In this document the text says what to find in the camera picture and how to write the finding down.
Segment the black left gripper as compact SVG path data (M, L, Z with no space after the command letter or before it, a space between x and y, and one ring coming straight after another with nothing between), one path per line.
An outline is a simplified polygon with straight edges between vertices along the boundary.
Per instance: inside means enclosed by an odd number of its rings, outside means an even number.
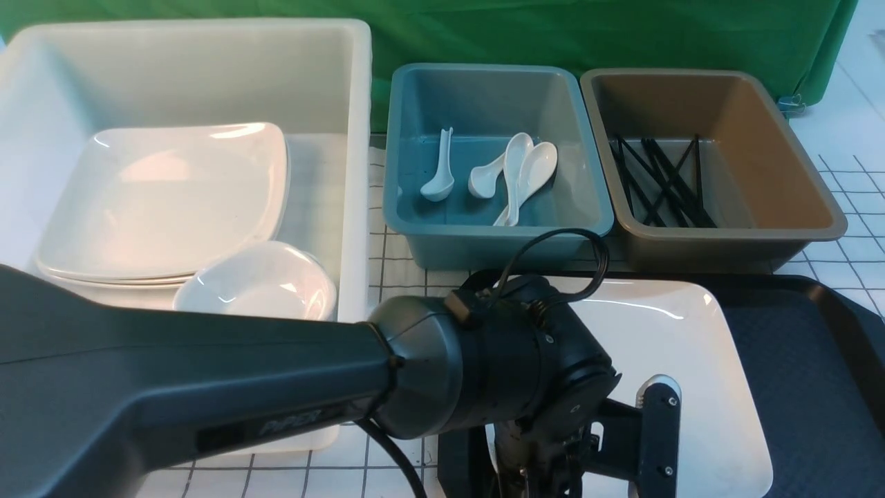
M628 405L603 404L602 433L586 425L565 441L527 437L516 423L495 425L496 497L581 497L586 474L620 480L628 497L676 497L682 388L651 376Z

